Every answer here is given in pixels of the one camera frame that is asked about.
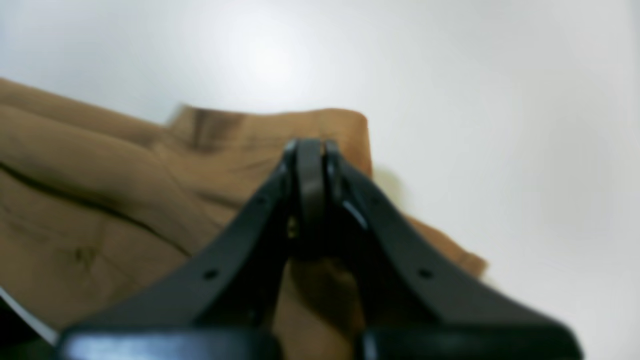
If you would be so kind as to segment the image right gripper right finger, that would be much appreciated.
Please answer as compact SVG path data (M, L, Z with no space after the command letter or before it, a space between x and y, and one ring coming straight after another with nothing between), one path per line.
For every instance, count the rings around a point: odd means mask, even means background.
M330 251L352 272L357 360L582 360L573 332L448 260L333 141L325 143Z

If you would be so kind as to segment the image right gripper black left finger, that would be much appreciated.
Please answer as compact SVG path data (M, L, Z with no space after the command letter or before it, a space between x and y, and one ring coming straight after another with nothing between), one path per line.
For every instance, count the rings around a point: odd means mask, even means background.
M268 329L296 237L317 239L323 142L291 141L233 221L176 271L65 330L58 360L281 360Z

